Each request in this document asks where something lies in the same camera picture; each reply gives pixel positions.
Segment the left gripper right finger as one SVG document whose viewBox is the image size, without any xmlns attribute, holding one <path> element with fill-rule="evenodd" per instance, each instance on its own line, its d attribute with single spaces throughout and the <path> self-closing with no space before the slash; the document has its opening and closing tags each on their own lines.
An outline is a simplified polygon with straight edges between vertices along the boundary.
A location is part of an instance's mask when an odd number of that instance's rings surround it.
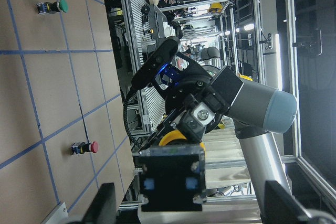
<svg viewBox="0 0 336 224">
<path fill-rule="evenodd" d="M 264 223 L 318 223 L 275 180 L 265 182 Z"/>
</svg>

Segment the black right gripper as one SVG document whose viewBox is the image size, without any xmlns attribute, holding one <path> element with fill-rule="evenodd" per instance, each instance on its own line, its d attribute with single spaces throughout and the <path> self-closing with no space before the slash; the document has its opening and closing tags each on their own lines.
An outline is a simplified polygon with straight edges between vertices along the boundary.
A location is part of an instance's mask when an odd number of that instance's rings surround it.
<svg viewBox="0 0 336 224">
<path fill-rule="evenodd" d="M 181 136 L 179 140 L 187 139 L 192 143 L 200 143 L 203 135 L 215 128 L 221 117 L 228 113 L 232 95 L 240 89 L 240 85 L 227 88 L 228 94 L 220 94 L 215 83 L 231 80 L 237 82 L 237 77 L 229 67 L 211 76 L 203 66 L 181 52 L 177 56 L 186 60 L 188 66 L 179 70 L 168 64 L 158 75 L 171 79 L 166 89 L 161 89 L 153 79 L 152 85 L 165 100 L 167 118 L 159 124 L 157 132 L 151 140 L 164 140 L 174 130 Z"/>
</svg>

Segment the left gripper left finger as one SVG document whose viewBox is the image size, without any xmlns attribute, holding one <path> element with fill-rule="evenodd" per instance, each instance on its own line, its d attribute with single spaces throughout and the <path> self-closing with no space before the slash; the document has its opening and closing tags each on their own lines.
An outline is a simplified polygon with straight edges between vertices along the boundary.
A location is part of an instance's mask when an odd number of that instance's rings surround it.
<svg viewBox="0 0 336 224">
<path fill-rule="evenodd" d="M 115 223 L 116 192 L 114 183 L 104 183 L 86 211 L 81 223 Z"/>
</svg>

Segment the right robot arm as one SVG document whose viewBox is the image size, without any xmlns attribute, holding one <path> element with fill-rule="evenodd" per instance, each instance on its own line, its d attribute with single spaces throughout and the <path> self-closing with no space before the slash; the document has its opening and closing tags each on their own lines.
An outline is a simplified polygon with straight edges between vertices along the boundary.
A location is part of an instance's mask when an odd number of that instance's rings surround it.
<svg viewBox="0 0 336 224">
<path fill-rule="evenodd" d="M 169 79 L 162 93 L 168 117 L 144 158 L 141 189 L 149 200 L 145 211 L 202 210 L 202 140 L 223 115 L 234 121 L 260 209 L 271 181 L 290 194 L 273 134 L 286 132 L 295 119 L 297 101 L 292 94 L 238 77 L 230 67 L 211 76 L 193 60 L 185 70 L 165 64 L 155 74 Z"/>
</svg>

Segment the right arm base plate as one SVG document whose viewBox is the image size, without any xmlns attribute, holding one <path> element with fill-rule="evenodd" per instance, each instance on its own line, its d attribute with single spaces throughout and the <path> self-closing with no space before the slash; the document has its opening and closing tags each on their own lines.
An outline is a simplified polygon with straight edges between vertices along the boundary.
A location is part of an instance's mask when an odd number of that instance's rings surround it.
<svg viewBox="0 0 336 224">
<path fill-rule="evenodd" d="M 42 224 L 61 223 L 68 218 L 68 210 L 65 202 L 59 203 L 41 222 Z"/>
</svg>

